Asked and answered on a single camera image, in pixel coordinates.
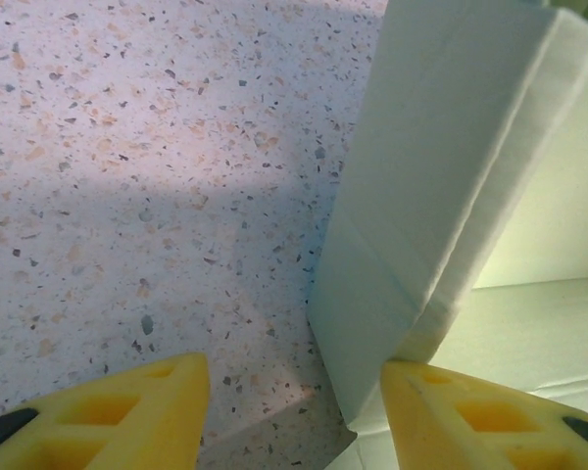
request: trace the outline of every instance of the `white cardboard box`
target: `white cardboard box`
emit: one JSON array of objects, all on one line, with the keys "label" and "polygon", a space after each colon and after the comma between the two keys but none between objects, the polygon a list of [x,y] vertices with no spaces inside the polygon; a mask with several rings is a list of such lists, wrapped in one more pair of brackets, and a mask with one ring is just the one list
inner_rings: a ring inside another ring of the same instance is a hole
[{"label": "white cardboard box", "polygon": [[368,442],[396,356],[588,410],[588,22],[390,0],[316,283],[310,321]]}]

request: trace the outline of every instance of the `white box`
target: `white box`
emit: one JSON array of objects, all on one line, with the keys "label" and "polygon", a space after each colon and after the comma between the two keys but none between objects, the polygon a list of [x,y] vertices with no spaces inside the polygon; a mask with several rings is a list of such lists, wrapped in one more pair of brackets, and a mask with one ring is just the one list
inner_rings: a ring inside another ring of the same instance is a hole
[{"label": "white box", "polygon": [[588,410],[588,22],[390,0],[316,283],[309,318],[358,433],[387,430],[396,356]]}]

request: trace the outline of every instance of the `speckled countertop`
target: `speckled countertop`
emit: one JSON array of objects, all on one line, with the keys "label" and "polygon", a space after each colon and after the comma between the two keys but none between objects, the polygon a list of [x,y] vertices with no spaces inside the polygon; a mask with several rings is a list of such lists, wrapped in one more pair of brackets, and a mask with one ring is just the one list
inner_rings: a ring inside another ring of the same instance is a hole
[{"label": "speckled countertop", "polygon": [[305,300],[382,0],[0,0],[0,412],[186,351],[199,468],[348,443]]}]

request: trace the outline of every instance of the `terrazzo surface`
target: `terrazzo surface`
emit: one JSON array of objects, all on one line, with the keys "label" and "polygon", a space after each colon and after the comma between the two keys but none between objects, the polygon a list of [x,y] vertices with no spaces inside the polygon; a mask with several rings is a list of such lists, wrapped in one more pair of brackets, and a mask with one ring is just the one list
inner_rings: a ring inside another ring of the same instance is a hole
[{"label": "terrazzo surface", "polygon": [[198,468],[323,468],[305,318],[385,2],[0,0],[0,413],[186,351]]}]

